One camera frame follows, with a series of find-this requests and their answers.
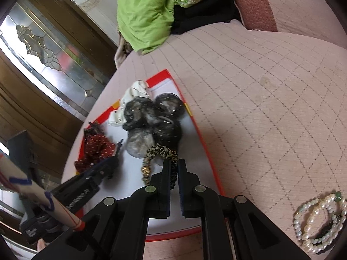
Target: green blanket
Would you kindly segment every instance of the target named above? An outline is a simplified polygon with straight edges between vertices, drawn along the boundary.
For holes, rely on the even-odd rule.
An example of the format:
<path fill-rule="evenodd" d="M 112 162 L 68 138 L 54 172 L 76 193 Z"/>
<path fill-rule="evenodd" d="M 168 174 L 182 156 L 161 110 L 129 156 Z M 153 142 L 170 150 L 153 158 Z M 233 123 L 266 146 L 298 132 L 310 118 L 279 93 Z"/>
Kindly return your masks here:
<path fill-rule="evenodd" d="M 118 0 L 118 29 L 135 51 L 153 51 L 170 35 L 174 0 Z"/>

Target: green jade bead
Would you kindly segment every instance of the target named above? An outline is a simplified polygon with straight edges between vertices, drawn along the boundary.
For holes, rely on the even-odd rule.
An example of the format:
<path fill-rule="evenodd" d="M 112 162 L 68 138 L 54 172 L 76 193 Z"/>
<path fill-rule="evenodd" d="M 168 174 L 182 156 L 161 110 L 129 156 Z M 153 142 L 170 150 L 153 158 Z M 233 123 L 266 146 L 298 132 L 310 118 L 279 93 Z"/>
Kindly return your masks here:
<path fill-rule="evenodd" d="M 336 192 L 336 193 L 335 193 L 335 199 L 334 199 L 334 201 L 335 201 L 335 202 L 339 202 L 341 199 L 342 199 L 342 194 L 341 194 L 341 192 L 340 192 L 340 191 Z"/>

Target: stained glass window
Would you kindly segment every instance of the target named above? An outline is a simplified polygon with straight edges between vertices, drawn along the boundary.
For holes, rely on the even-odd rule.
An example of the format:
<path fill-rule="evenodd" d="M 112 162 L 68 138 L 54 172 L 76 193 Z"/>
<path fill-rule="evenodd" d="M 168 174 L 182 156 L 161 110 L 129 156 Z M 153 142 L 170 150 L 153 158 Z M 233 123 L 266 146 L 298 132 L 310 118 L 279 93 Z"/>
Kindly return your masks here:
<path fill-rule="evenodd" d="M 109 81 L 28 0 L 18 0 L 0 26 L 1 42 L 44 93 L 82 121 Z"/>

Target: pearl necklace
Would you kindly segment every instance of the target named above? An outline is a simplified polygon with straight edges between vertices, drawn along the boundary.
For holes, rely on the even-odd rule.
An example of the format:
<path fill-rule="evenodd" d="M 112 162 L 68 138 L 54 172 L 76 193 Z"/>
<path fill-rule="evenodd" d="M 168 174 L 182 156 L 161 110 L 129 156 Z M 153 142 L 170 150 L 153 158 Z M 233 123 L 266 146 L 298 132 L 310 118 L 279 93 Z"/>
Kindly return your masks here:
<path fill-rule="evenodd" d="M 336 216 L 334 210 L 332 209 L 332 203 L 339 202 L 341 207 L 341 215 Z M 314 207 L 311 215 L 307 219 L 306 225 L 304 227 L 304 233 L 302 233 L 299 218 L 301 215 L 306 213 L 307 209 L 311 206 Z M 329 214 L 331 214 L 331 227 L 327 229 L 327 233 L 325 233 L 322 237 L 317 239 L 310 239 L 311 228 L 314 222 L 315 216 L 320 213 L 322 209 L 326 208 Z M 346 221 L 347 214 L 347 202 L 345 198 L 342 197 L 341 192 L 336 192 L 335 194 L 330 194 L 326 196 L 324 199 L 312 199 L 310 202 L 304 204 L 301 208 L 299 208 L 298 212 L 294 215 L 294 229 L 296 232 L 296 236 L 298 240 L 303 240 L 302 248 L 305 252 L 309 253 L 318 253 L 321 250 L 327 248 L 328 245 L 332 243 L 332 241 L 337 237 L 338 233 L 343 228 L 343 223 Z"/>

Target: white cloth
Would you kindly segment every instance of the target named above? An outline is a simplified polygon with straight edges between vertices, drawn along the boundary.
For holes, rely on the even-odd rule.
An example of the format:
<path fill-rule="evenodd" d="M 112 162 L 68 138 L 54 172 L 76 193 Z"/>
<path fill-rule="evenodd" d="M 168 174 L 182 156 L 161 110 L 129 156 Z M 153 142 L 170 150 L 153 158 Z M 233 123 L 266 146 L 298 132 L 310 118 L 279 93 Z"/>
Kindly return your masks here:
<path fill-rule="evenodd" d="M 124 39 L 122 34 L 119 33 L 119 47 L 117 48 L 115 54 L 115 64 L 116 68 L 119 69 L 120 65 L 127 58 L 129 53 L 133 50 L 131 45 Z"/>
<path fill-rule="evenodd" d="M 110 113 L 108 118 L 108 124 L 112 126 L 122 126 L 126 119 L 124 117 L 124 109 L 128 102 L 132 101 L 136 97 L 143 97 L 151 99 L 152 95 L 149 91 L 149 87 L 146 81 L 135 81 L 130 88 L 128 88 L 122 99 L 119 102 L 119 108 Z"/>

